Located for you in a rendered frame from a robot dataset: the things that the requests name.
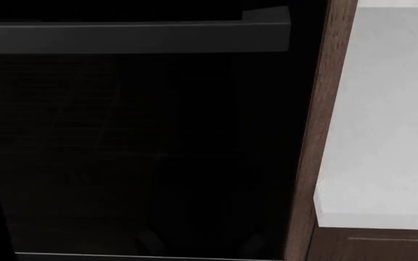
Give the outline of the dark wood cabinet panel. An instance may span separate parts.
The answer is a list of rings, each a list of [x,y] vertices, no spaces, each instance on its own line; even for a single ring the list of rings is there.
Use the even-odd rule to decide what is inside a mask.
[[[358,0],[327,0],[285,238],[284,261],[307,261],[316,227],[314,190],[357,3]]]

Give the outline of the black glass microwave door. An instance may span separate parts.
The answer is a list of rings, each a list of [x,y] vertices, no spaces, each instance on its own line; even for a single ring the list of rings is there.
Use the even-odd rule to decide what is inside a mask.
[[[280,261],[327,0],[0,0],[0,22],[241,20],[286,51],[0,54],[17,261]]]

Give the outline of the white stone countertop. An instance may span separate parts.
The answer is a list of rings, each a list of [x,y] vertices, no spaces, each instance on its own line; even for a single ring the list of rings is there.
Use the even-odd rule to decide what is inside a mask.
[[[322,228],[418,230],[418,0],[359,0],[314,193]]]

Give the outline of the dark wood drawer front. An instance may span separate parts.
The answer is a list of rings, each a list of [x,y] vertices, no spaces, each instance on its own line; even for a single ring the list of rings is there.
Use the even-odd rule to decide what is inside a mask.
[[[418,261],[418,230],[315,228],[307,261]]]

